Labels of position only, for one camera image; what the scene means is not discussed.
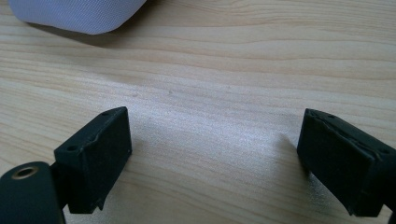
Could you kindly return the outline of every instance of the wood grain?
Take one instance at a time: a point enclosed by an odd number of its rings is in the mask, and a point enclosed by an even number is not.
[[[134,155],[68,223],[387,223],[350,217],[295,147],[307,107],[396,147],[395,24],[391,0],[154,0],[81,35],[0,0],[0,174],[126,105]]]

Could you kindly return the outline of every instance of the black plastic piece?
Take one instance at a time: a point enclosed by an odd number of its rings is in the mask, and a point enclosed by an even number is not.
[[[102,210],[131,153],[126,107],[100,114],[55,149],[52,167],[66,177],[58,185],[67,183],[70,212],[90,214],[97,206]]]
[[[127,108],[100,114],[54,152],[51,167],[31,162],[1,177],[0,223],[64,223],[66,204],[78,214],[102,209],[132,154]]]
[[[29,162],[1,177],[0,223],[64,223],[46,163]]]
[[[306,109],[297,153],[350,215],[395,211],[396,151],[334,115]]]

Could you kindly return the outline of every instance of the wooden table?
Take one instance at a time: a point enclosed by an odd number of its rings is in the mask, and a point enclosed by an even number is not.
[[[391,0],[153,0],[81,35],[0,0],[0,174],[125,105],[134,154],[68,223],[387,223],[350,217],[296,146],[309,107],[396,147],[395,24]]]

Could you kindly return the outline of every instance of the gray fabric object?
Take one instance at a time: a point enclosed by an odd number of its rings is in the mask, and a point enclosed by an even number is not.
[[[21,21],[98,35],[120,27],[146,0],[8,0]]]

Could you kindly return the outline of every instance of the hole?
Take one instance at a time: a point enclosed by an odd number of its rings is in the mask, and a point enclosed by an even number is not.
[[[67,151],[76,151],[78,149],[77,146],[71,146],[67,148]]]
[[[379,151],[380,151],[381,153],[384,153],[384,154],[389,154],[389,153],[390,153],[389,150],[384,149],[384,148],[380,148]]]
[[[24,179],[24,178],[34,175],[35,173],[37,173],[37,171],[38,171],[38,168],[36,166],[25,167],[25,168],[22,168],[19,171],[15,172],[12,175],[12,178],[16,179],[16,180]]]

